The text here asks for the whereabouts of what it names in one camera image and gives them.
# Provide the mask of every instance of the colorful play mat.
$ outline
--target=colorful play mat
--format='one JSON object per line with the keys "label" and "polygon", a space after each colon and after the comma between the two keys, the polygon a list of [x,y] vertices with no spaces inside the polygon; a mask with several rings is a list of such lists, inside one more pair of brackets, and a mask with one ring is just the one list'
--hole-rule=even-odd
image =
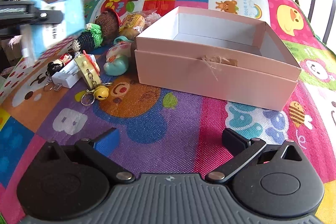
{"label": "colorful play mat", "polygon": [[[109,156],[136,175],[190,173],[201,175],[232,156],[221,145],[230,127],[246,138],[269,144],[295,140],[322,179],[325,196],[317,217],[336,223],[336,59],[314,36],[292,0],[93,0],[85,18],[93,22],[107,7],[123,19],[130,12],[157,10],[162,16],[177,6],[235,13],[266,21],[303,68],[297,88],[281,112],[139,84],[137,75],[102,75],[113,81],[105,101],[84,107],[83,80],[71,89],[43,91],[46,65],[68,51],[65,41],[27,68],[23,60],[0,90],[0,212],[16,224],[24,212],[16,186],[45,140],[73,144],[95,138],[111,127],[120,143]],[[102,67],[107,48],[94,54]]]}

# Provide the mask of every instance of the yellow bell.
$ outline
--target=yellow bell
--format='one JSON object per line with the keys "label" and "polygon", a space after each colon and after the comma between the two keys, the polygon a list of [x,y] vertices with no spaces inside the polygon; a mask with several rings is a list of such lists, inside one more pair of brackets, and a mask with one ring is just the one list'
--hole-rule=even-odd
{"label": "yellow bell", "polygon": [[100,85],[96,87],[96,90],[94,91],[93,95],[97,100],[105,100],[109,96],[109,88]]}

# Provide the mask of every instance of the metal chain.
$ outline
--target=metal chain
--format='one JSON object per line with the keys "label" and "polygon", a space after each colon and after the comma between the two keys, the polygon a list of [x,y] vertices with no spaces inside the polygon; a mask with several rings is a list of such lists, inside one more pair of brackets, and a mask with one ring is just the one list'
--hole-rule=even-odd
{"label": "metal chain", "polygon": [[93,74],[89,71],[89,69],[86,69],[86,71],[87,71],[88,77],[92,81],[93,88],[95,89],[97,87],[97,82],[94,80]]}

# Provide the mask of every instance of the metal screw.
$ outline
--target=metal screw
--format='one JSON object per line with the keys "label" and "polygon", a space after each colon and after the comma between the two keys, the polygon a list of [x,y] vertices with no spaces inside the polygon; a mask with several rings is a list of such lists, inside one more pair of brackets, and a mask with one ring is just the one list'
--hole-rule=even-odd
{"label": "metal screw", "polygon": [[210,172],[208,178],[212,180],[222,180],[225,178],[225,175],[222,172]]}
{"label": "metal screw", "polygon": [[119,172],[117,173],[116,177],[119,180],[130,180],[133,178],[133,175],[130,172]]}

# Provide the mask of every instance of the brown crochet doll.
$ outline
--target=brown crochet doll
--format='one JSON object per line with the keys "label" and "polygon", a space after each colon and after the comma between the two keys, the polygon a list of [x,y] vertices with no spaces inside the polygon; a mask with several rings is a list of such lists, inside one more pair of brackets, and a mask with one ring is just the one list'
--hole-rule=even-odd
{"label": "brown crochet doll", "polygon": [[101,27],[102,46],[112,43],[119,36],[120,18],[113,9],[103,11],[94,23]]}

